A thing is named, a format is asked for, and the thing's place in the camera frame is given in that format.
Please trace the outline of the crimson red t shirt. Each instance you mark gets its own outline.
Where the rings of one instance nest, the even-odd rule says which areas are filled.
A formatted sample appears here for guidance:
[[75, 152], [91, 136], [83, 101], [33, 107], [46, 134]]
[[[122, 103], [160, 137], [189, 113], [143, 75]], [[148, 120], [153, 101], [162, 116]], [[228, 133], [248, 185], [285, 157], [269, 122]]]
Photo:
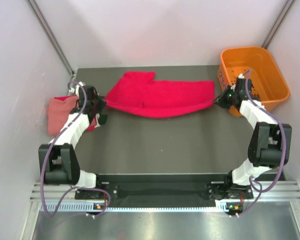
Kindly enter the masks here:
[[155, 80], [153, 71], [127, 71], [105, 96], [107, 106], [155, 119], [177, 117], [213, 105], [215, 84], [209, 80]]

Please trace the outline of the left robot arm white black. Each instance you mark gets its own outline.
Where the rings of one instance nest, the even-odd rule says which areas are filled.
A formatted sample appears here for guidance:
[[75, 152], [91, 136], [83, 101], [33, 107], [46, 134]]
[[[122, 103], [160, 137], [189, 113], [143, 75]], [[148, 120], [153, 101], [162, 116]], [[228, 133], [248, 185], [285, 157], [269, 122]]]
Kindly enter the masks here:
[[67, 121], [56, 137], [38, 149], [40, 166], [40, 196], [44, 199], [44, 185], [68, 185], [86, 189], [92, 198], [99, 198], [104, 191], [95, 173], [81, 170], [76, 156], [76, 146], [90, 126], [106, 124], [108, 116], [102, 111], [107, 103], [92, 85], [77, 83], [78, 100]]

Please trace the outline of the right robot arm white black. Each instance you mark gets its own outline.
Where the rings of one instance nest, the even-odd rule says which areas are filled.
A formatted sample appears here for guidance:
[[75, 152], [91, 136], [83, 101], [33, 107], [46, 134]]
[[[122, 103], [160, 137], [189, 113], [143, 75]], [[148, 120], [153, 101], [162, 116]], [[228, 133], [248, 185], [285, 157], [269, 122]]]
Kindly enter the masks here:
[[225, 176], [221, 186], [210, 190], [222, 198], [248, 192], [253, 180], [272, 169], [281, 171], [289, 160], [292, 127], [278, 122], [258, 98], [252, 97], [252, 87], [252, 80], [240, 74], [234, 86], [228, 86], [212, 101], [223, 109], [237, 109], [253, 129], [247, 159]]

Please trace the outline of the dark green folded t shirt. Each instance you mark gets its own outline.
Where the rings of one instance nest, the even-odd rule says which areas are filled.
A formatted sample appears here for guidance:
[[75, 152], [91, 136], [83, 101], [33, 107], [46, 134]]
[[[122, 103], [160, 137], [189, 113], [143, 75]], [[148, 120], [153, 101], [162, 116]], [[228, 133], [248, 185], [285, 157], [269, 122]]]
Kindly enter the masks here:
[[107, 114], [100, 114], [98, 117], [97, 117], [97, 123], [98, 125], [100, 126], [103, 126], [107, 123], [107, 120], [108, 120], [108, 115]]

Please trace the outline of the orange plastic basket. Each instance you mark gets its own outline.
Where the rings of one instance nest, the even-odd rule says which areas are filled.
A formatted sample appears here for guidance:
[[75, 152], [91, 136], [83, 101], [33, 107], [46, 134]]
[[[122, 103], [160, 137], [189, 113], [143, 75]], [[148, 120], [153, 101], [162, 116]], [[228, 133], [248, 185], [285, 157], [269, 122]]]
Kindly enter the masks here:
[[252, 96], [271, 112], [290, 96], [290, 89], [272, 55], [259, 46], [225, 49], [220, 54], [217, 77], [221, 90], [236, 84], [239, 74], [251, 70]]

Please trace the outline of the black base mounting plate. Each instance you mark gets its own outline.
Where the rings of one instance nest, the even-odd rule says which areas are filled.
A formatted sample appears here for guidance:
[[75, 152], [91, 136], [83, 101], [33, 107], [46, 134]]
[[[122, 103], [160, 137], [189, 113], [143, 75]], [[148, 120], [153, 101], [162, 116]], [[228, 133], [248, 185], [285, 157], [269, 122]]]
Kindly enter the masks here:
[[248, 186], [226, 174], [100, 174], [96, 187], [110, 194], [118, 208], [204, 207], [215, 200], [253, 199]]

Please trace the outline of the aluminium frame rail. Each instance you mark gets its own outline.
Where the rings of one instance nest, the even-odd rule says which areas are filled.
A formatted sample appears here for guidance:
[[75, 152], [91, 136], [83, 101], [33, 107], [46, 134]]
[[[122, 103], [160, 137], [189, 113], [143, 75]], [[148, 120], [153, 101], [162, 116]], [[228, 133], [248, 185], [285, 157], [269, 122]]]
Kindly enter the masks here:
[[[236, 201], [244, 199], [245, 201], [252, 201], [258, 196], [258, 192], [253, 188], [248, 188], [244, 192], [232, 191], [222, 193], [221, 182], [212, 182], [205, 184], [204, 182], [179, 182], [174, 185], [172, 182], [122, 182], [122, 183], [102, 183], [101, 188], [110, 194], [112, 200], [123, 200], [127, 197], [145, 197], [160, 198], [163, 196], [172, 197], [176, 200], [177, 197], [194, 198], [195, 200], [217, 200]], [[46, 201], [58, 201], [66, 192], [68, 186], [45, 186], [44, 197]], [[79, 188], [77, 190], [71, 189], [64, 197], [64, 200], [82, 200], [94, 201], [103, 200], [107, 195], [105, 193], [95, 191], [92, 189], [84, 190]], [[31, 200], [40, 201], [40, 185], [36, 183], [30, 195]], [[279, 181], [270, 190], [261, 194], [260, 201], [298, 201], [300, 200], [300, 189], [294, 181]]]

